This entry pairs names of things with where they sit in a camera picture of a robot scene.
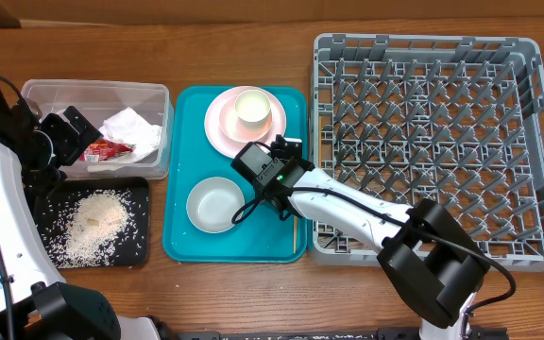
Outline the white paper cup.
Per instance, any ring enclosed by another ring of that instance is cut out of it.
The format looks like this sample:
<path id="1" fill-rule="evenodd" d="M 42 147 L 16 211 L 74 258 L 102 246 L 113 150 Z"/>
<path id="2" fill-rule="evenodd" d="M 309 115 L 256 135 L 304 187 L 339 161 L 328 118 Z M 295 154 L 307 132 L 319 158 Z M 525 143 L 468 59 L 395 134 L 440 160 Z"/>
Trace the white paper cup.
<path id="1" fill-rule="evenodd" d="M 243 124 L 250 128 L 260 128 L 266 124 L 271 103 L 263 91 L 245 90 L 237 95 L 234 108 Z"/>

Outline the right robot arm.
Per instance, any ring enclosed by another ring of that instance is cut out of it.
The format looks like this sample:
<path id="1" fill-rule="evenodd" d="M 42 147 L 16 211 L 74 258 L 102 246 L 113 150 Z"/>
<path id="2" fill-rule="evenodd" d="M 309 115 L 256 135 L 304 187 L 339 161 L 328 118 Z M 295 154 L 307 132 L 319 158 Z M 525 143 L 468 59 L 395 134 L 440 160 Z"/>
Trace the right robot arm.
<path id="1" fill-rule="evenodd" d="M 367 195 L 301 156 L 301 141 L 248 143 L 231 163 L 253 187 L 258 206 L 339 229 L 373 249 L 403 302 L 422 319 L 423 339 L 467 339 L 473 302 L 490 260 L 440 204 L 415 206 Z"/>

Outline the white napkin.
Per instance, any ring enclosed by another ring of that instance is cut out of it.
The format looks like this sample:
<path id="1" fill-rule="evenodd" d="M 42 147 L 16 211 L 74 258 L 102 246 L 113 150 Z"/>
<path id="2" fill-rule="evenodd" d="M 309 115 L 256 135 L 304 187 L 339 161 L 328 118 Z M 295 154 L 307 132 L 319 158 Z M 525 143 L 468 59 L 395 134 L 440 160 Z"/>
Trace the white napkin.
<path id="1" fill-rule="evenodd" d="M 134 150 L 125 156 L 96 162 L 88 167 L 89 172 L 113 171 L 142 161 L 158 150 L 162 137 L 162 126 L 148 123 L 132 108 L 115 113 L 98 130 L 102 134 L 100 139 L 133 145 Z"/>

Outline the pink bowl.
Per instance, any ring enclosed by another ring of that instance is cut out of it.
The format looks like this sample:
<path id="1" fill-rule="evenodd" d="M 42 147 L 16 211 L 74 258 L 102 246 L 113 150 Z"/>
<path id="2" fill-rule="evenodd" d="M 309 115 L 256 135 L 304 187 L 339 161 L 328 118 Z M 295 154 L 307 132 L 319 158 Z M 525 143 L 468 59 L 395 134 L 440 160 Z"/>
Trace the pink bowl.
<path id="1" fill-rule="evenodd" d="M 222 109 L 219 122 L 222 132 L 235 142 L 249 142 L 261 139 L 272 126 L 272 112 L 270 112 L 266 124 L 259 128 L 250 128 L 243 124 L 235 111 L 234 102 L 229 101 Z"/>

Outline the red snack wrapper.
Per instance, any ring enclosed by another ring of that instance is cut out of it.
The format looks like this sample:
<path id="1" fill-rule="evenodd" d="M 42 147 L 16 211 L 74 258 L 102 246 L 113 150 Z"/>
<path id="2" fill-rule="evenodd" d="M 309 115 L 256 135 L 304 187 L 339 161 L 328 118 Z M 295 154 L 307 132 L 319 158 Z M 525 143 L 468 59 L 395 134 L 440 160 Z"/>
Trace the red snack wrapper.
<path id="1" fill-rule="evenodd" d="M 103 162 L 132 153 L 132 144 L 121 144 L 106 139 L 100 139 L 90 144 L 79 156 L 83 162 Z"/>

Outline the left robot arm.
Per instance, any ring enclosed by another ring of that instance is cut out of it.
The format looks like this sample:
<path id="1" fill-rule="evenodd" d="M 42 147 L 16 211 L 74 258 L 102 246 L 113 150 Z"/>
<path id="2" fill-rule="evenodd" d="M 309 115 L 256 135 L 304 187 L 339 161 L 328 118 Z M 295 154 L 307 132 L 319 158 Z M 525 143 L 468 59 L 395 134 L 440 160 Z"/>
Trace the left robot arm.
<path id="1" fill-rule="evenodd" d="M 99 292 L 66 283 L 28 203 L 57 189 L 100 136 L 73 106 L 41 118 L 0 89 L 0 339 L 171 339 L 158 318 L 117 314 Z"/>

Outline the grey bowl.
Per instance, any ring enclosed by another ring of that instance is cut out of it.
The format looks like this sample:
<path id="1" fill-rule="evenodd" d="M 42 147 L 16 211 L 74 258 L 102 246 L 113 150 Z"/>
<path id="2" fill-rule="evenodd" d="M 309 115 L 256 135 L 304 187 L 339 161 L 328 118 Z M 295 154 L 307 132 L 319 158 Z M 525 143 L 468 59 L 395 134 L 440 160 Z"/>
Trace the grey bowl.
<path id="1" fill-rule="evenodd" d="M 201 180 L 188 194 L 186 212 L 190 222 L 206 233 L 222 233 L 233 227 L 234 214 L 245 204 L 244 195 L 228 178 Z"/>

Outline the wooden chopstick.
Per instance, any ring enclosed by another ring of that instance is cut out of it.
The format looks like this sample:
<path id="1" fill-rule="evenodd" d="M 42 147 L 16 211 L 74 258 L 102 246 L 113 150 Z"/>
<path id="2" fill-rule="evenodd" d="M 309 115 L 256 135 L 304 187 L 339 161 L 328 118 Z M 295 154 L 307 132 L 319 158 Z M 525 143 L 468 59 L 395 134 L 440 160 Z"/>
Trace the wooden chopstick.
<path id="1" fill-rule="evenodd" d="M 322 168 L 324 167 L 322 165 L 322 155 L 323 155 L 323 151 L 322 151 L 322 148 L 323 148 L 323 128 L 324 128 L 324 124 L 323 124 L 323 117 L 322 116 L 319 116 L 318 117 L 318 147 L 317 147 L 317 151 L 318 151 L 318 167 Z"/>
<path id="2" fill-rule="evenodd" d="M 297 253 L 297 242 L 298 242 L 298 218 L 294 216 L 293 241 L 292 241 L 293 254 Z"/>

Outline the pink plate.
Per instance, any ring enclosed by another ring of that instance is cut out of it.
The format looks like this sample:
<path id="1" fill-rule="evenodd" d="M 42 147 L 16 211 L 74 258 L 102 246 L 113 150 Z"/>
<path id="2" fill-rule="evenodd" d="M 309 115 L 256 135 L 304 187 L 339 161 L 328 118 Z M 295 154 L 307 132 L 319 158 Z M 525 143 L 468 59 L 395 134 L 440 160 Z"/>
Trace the pink plate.
<path id="1" fill-rule="evenodd" d="M 287 128 L 287 117 L 285 109 L 279 99 L 271 92 L 253 86 L 239 86 L 230 88 L 229 90 L 225 90 L 220 95 L 218 95 L 208 107 L 205 115 L 204 127 L 206 136 L 213 148 L 222 155 L 229 158 L 234 158 L 236 154 L 248 142 L 235 142 L 231 138 L 227 137 L 222 132 L 222 129 L 220 127 L 219 116 L 223 107 L 233 98 L 236 98 L 238 94 L 245 90 L 261 90 L 270 99 L 272 126 L 271 129 L 261 139 L 258 140 L 259 142 L 263 142 L 269 145 L 272 141 L 275 140 L 277 135 L 283 135 Z"/>

